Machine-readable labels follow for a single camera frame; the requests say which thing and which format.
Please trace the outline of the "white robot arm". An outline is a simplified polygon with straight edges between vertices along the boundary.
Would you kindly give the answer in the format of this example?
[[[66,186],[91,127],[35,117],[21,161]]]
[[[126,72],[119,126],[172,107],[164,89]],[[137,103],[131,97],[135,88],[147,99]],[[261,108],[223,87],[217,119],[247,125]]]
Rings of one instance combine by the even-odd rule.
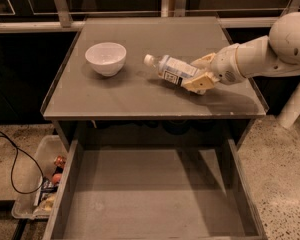
[[[203,93],[216,83],[233,85],[256,76],[300,75],[300,12],[280,17],[270,32],[257,39],[235,43],[192,62],[199,72],[182,82],[182,87]],[[278,123],[291,127],[300,115],[300,84],[284,105]]]

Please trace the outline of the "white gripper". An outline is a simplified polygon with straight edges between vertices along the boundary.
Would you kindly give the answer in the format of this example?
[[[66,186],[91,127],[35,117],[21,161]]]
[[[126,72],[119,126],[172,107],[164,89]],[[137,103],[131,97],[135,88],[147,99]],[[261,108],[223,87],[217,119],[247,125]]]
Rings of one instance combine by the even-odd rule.
[[[203,72],[195,77],[185,79],[181,86],[193,93],[203,95],[207,90],[213,89],[217,82],[224,85],[233,85],[246,80],[240,72],[237,63],[237,50],[239,44],[233,44],[222,48],[215,53],[207,54],[191,62],[198,69],[209,69],[212,72]]]

